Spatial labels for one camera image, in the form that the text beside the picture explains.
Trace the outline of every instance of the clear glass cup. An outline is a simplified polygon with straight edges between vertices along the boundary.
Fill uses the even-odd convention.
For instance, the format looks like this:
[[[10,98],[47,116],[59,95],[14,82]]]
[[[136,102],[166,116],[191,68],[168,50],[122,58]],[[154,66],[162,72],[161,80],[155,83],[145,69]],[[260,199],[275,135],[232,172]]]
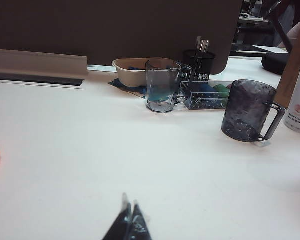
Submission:
[[[283,106],[274,102],[276,93],[276,89],[262,82],[234,81],[224,113],[222,131],[242,142],[270,139],[286,112]],[[261,131],[271,108],[277,110],[277,115],[265,136],[262,136]]]
[[[191,70],[191,67],[167,58],[148,60],[145,64],[147,108],[168,113],[176,104],[184,102],[184,97],[179,95],[180,83],[185,80],[185,74],[190,76]]]

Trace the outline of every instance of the pen holder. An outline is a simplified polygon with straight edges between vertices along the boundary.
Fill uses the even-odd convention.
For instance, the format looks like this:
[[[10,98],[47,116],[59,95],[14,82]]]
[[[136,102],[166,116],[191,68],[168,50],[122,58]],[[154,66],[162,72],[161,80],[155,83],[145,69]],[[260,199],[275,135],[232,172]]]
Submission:
[[[228,103],[231,81],[210,80],[192,82],[193,88],[188,88],[188,82],[182,81],[180,90],[187,97],[184,105],[189,110],[225,109]]]
[[[191,82],[208,82],[211,68],[216,55],[211,52],[186,50],[183,52],[183,62],[193,68],[194,76]]]

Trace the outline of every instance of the dark partition wall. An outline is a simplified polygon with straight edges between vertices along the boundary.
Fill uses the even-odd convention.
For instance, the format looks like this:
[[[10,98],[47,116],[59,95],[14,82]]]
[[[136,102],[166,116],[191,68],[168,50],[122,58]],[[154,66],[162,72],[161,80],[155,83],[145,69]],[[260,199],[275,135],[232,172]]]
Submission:
[[[242,0],[0,0],[0,49],[182,60],[197,36],[211,40],[212,73],[227,63]]]

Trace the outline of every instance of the table surface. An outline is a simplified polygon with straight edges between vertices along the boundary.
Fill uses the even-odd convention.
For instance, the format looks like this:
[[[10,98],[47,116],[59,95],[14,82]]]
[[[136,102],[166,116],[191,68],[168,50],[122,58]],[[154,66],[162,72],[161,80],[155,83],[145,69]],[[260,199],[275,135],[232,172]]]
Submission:
[[[299,133],[281,123],[269,141],[236,141],[224,110],[154,113],[116,77],[0,82],[0,240],[101,240],[124,192],[154,240],[300,240]],[[242,57],[211,78],[280,80]]]

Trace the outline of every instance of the beige bowl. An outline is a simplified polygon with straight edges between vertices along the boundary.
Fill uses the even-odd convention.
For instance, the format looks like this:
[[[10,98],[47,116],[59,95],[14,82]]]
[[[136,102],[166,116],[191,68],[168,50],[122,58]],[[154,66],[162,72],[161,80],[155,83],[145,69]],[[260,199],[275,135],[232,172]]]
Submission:
[[[112,62],[116,68],[120,82],[127,87],[146,86],[146,62],[150,59],[167,59],[160,57],[152,58],[124,58]],[[129,67],[141,70],[129,70]]]

